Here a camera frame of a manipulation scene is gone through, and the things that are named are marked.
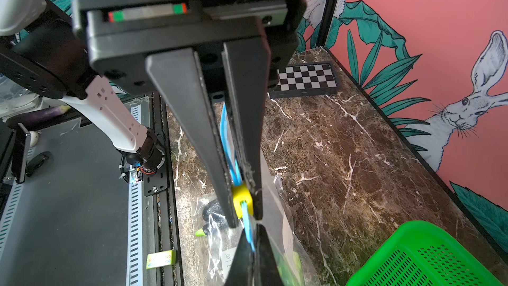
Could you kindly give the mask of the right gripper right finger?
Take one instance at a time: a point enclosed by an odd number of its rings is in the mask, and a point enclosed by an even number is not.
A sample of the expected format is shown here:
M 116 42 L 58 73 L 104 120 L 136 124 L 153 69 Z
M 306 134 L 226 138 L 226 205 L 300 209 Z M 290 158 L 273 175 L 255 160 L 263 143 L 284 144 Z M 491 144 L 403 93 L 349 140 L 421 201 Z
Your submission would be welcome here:
M 253 284 L 283 286 L 270 239 L 263 225 L 256 225 L 254 246 Z

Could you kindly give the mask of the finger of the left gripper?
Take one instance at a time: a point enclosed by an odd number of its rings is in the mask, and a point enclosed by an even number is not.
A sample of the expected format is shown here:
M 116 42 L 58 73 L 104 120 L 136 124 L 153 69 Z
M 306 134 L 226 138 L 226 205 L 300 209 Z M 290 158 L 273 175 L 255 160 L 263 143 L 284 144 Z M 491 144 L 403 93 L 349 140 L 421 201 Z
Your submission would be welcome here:
M 224 43 L 224 67 L 236 160 L 253 200 L 253 217 L 263 218 L 261 136 L 271 51 L 263 37 Z

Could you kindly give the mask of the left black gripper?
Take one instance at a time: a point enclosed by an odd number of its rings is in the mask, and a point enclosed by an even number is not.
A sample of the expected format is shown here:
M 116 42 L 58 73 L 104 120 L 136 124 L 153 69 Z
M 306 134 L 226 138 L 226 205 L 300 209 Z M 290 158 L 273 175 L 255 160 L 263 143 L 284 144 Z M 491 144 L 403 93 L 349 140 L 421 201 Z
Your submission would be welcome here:
M 306 0 L 73 0 L 71 6 L 74 33 L 87 44 L 96 73 L 131 95 L 156 87 L 205 165 L 234 229 L 230 172 L 208 91 L 226 88 L 227 41 L 265 35 L 271 69 L 285 67 L 298 46 Z

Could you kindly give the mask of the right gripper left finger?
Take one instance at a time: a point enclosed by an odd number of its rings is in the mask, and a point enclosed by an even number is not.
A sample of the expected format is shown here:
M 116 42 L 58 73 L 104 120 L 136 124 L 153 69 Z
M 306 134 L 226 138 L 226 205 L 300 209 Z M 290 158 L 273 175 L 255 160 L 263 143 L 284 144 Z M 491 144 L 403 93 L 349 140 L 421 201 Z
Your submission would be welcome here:
M 246 232 L 242 235 L 236 248 L 230 271 L 224 283 L 225 286 L 253 285 L 253 251 L 247 241 Z

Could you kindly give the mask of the eggplant with green stem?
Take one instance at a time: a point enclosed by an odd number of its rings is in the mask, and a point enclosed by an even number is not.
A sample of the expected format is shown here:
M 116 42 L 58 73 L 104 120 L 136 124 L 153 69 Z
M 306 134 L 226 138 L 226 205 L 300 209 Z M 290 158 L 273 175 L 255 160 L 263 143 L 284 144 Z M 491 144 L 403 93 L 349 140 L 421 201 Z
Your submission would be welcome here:
M 196 237 L 208 236 L 214 231 L 229 228 L 226 216 L 216 199 L 211 200 L 205 205 L 202 210 L 202 219 L 205 221 L 205 225 L 194 233 Z

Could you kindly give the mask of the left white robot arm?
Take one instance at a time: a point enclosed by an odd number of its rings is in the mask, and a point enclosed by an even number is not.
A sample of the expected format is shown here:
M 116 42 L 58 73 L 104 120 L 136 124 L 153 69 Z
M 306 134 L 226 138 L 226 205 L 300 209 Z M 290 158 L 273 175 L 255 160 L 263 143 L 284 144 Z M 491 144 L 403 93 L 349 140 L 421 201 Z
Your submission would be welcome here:
M 293 55 L 306 0 L 1 0 L 1 73 L 66 102 L 129 162 L 159 168 L 153 131 L 112 90 L 157 91 L 209 174 L 228 225 L 241 213 L 239 168 L 263 218 L 261 135 L 267 90 Z

